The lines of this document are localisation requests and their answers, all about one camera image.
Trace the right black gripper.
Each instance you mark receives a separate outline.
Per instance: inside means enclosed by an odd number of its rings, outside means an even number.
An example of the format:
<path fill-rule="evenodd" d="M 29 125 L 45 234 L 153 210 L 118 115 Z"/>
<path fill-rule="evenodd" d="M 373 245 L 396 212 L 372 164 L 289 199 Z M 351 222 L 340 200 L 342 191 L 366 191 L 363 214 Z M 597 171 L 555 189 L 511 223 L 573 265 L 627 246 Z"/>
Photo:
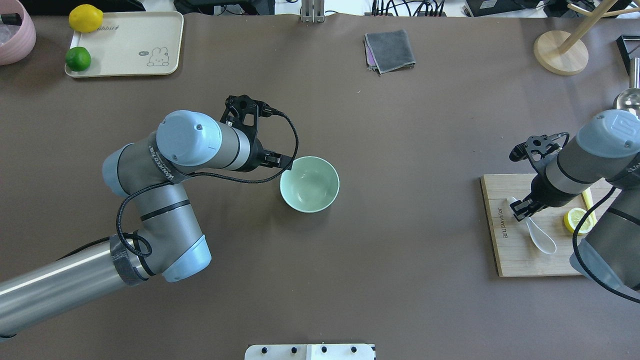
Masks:
<path fill-rule="evenodd" d="M 545 175 L 537 174 L 531 182 L 530 194 L 522 200 L 509 198 L 509 202 L 515 219 L 520 222 L 543 209 L 562 207 L 563 192 L 558 191 Z"/>

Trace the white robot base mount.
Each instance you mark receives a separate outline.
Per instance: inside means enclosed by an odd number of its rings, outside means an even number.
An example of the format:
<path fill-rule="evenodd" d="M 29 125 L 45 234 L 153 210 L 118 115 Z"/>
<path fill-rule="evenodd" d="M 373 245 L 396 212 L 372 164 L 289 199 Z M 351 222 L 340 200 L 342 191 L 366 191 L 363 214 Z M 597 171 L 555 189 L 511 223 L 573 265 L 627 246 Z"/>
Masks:
<path fill-rule="evenodd" d="M 254 344 L 247 347 L 245 360 L 376 360 L 374 344 L 308 343 Z"/>

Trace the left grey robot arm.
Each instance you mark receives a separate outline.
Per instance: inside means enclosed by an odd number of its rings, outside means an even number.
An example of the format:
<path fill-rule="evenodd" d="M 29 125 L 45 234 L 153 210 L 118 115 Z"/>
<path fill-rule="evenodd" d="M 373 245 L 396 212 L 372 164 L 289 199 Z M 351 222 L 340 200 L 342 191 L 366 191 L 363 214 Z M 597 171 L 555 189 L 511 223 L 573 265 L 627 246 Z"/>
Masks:
<path fill-rule="evenodd" d="M 262 147 L 245 116 L 286 115 L 269 105 L 227 109 L 222 121 L 196 111 L 170 112 L 146 139 L 112 153 L 105 184 L 122 203 L 114 235 L 92 241 L 53 263 L 1 284 L 1 341 L 39 322 L 155 275 L 184 280 L 211 262 L 205 234 L 184 182 L 210 169 L 248 173 L 257 167 L 290 170 L 295 159 Z"/>

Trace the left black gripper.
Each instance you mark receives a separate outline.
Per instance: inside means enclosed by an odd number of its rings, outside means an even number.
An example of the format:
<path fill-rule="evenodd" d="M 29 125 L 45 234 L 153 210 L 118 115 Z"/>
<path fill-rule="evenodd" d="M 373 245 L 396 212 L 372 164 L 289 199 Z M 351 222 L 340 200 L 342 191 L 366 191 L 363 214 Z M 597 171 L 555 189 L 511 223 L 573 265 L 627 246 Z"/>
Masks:
<path fill-rule="evenodd" d="M 245 172 L 249 173 L 260 166 L 290 170 L 292 161 L 292 157 L 265 149 L 260 140 L 256 140 L 251 144 L 251 150 L 245 162 Z"/>

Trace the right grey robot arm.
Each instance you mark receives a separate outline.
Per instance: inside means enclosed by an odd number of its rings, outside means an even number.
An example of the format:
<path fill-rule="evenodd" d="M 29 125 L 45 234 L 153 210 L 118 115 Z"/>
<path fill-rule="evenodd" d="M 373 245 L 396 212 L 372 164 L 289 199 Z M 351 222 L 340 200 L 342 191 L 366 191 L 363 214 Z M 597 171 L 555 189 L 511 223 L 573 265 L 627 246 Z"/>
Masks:
<path fill-rule="evenodd" d="M 509 155 L 528 160 L 536 172 L 530 194 L 510 204 L 517 221 L 563 207 L 599 180 L 610 184 L 601 199 L 609 206 L 583 239 L 573 240 L 570 265 L 618 296 L 637 292 L 640 283 L 639 130 L 635 114 L 611 109 L 562 145 L 564 132 L 530 136 Z"/>

